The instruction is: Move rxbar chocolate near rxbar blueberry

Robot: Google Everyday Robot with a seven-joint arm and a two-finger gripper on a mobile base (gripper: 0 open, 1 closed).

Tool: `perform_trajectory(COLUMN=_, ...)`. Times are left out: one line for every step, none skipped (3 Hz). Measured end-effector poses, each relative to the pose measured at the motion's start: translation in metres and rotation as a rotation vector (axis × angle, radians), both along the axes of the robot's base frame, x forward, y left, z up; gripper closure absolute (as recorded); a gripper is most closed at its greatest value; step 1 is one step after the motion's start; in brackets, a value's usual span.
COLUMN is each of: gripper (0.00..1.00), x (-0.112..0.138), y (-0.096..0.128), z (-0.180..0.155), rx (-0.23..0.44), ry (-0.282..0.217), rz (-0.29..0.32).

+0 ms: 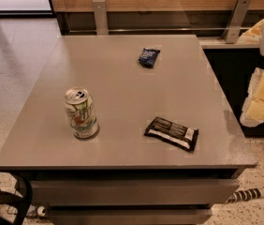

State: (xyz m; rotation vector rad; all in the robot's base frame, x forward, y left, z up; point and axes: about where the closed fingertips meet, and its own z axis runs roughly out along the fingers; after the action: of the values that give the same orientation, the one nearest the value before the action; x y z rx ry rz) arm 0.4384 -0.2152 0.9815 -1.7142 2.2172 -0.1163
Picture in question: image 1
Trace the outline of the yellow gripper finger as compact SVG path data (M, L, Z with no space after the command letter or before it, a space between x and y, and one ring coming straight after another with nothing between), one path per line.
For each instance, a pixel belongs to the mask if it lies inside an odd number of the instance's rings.
M255 25L253 25L251 28L249 28L247 31L242 33L238 39L238 42L239 43L258 43L260 39L260 32L261 32L263 23L264 23L264 19L260 20Z
M247 92L240 121L243 126L254 128L264 122L264 69L255 69Z

